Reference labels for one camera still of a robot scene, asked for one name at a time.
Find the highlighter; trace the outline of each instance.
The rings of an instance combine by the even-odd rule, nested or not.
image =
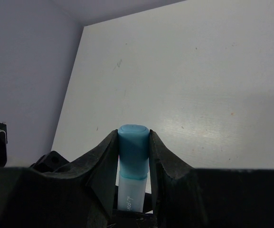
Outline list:
[[[118,130],[118,210],[143,211],[149,171],[149,135],[149,129],[141,125],[123,125]]]

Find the blue cap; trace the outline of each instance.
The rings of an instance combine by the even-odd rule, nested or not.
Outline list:
[[[142,180],[149,169],[150,130],[141,125],[123,125],[118,130],[120,174],[125,178]]]

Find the marker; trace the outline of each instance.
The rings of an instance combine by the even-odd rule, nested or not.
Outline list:
[[[141,125],[123,125],[119,138],[118,210],[143,211],[147,173],[149,171],[150,131]]]

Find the white table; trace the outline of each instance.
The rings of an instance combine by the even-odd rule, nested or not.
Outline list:
[[[85,27],[53,150],[72,161],[123,124],[194,167],[274,168],[274,0],[188,0]]]

